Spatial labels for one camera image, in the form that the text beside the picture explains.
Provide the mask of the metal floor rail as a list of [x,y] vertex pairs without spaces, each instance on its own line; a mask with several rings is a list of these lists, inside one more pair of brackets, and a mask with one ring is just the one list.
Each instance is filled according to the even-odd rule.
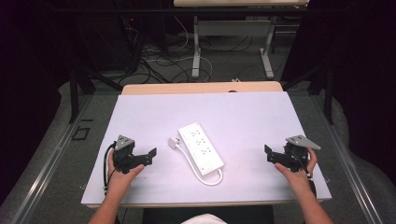
[[377,213],[371,197],[368,194],[346,145],[343,143],[341,137],[338,135],[335,127],[330,124],[323,112],[323,104],[318,96],[312,96],[311,101],[315,109],[319,113],[319,117],[324,123],[324,126],[330,133],[330,138],[334,144],[334,151],[341,163],[341,167],[346,175],[349,186],[351,187],[355,198],[357,199],[361,211],[363,212],[368,224],[383,224],[380,215]]
[[62,105],[7,201],[5,224],[81,224],[92,210],[81,203],[95,161],[99,130],[92,95],[82,98],[77,119]]

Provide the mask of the white power strip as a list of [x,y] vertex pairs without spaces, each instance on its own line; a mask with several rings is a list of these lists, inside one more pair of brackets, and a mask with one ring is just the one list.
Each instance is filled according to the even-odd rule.
[[198,122],[182,127],[178,132],[201,175],[207,175],[224,166],[223,160]]

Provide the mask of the person's white shirt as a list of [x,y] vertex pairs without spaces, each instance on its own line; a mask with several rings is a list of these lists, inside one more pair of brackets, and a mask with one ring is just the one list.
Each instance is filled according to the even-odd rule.
[[191,217],[180,224],[227,224],[224,220],[211,214]]

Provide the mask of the person's right hand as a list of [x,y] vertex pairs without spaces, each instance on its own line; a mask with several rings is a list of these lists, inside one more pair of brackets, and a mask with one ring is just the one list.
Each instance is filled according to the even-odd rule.
[[309,160],[306,167],[307,172],[302,170],[293,173],[282,164],[275,164],[275,168],[288,180],[293,193],[298,197],[302,197],[303,199],[306,198],[306,193],[314,194],[308,177],[313,176],[314,168],[318,162],[317,155],[312,148],[308,148],[307,152],[309,154]]

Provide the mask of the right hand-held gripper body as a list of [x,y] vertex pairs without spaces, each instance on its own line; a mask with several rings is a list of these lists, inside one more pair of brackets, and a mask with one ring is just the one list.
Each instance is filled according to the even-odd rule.
[[300,169],[307,170],[308,152],[309,148],[314,150],[321,150],[321,147],[309,140],[303,135],[295,135],[286,138],[287,144],[284,146],[285,152],[291,157],[294,164],[290,165],[293,172],[298,172]]

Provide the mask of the black metal stand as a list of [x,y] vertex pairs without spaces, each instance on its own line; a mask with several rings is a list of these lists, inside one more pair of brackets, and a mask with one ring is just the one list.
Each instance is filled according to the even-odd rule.
[[78,89],[81,89],[85,94],[94,94],[96,88],[92,84],[92,78],[97,79],[116,91],[121,91],[123,87],[101,75],[100,73],[89,68],[82,63],[73,63],[69,69],[69,83],[70,83],[70,100],[71,100],[71,118],[70,123],[73,123],[79,114],[78,103]]
[[334,80],[334,67],[329,63],[320,63],[314,66],[308,72],[298,76],[292,81],[282,84],[284,91],[296,86],[303,80],[313,78],[314,81],[308,86],[307,91],[309,95],[319,95],[321,90],[325,90],[323,114],[326,120],[333,125],[332,120],[332,93],[333,93],[333,80]]

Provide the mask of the dark equipment cabinet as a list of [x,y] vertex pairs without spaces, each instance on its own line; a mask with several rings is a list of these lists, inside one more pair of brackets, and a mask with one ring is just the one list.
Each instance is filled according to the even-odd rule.
[[137,69],[139,55],[131,53],[118,16],[78,16],[75,21],[97,70]]

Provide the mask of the person's left hand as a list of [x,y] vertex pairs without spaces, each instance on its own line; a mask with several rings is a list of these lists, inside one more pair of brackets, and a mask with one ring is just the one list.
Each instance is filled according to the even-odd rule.
[[138,165],[128,174],[119,172],[113,161],[114,150],[111,149],[107,159],[107,196],[123,197],[131,187],[132,181],[144,170],[144,165]]

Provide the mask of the dark cloth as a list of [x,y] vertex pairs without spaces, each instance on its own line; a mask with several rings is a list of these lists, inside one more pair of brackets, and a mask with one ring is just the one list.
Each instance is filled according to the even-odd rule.
[[181,224],[189,218],[209,214],[227,224],[275,224],[271,205],[147,208],[143,224]]

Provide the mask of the white-framed desk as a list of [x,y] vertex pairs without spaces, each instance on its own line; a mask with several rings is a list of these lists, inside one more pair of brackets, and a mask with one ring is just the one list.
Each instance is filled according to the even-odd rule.
[[[174,0],[175,7],[183,9],[295,9],[306,6],[310,0]],[[260,49],[264,74],[273,79],[274,72],[268,54],[275,35],[277,16],[267,16],[266,20],[202,20],[193,17],[194,55],[191,77],[200,76],[201,36],[263,36],[264,46]]]

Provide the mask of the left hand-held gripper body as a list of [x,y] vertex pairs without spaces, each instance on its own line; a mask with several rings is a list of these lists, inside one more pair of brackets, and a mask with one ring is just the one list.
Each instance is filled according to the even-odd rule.
[[133,150],[134,140],[120,134],[113,153],[113,164],[117,171],[126,175],[140,164],[147,165],[147,157],[135,156]]

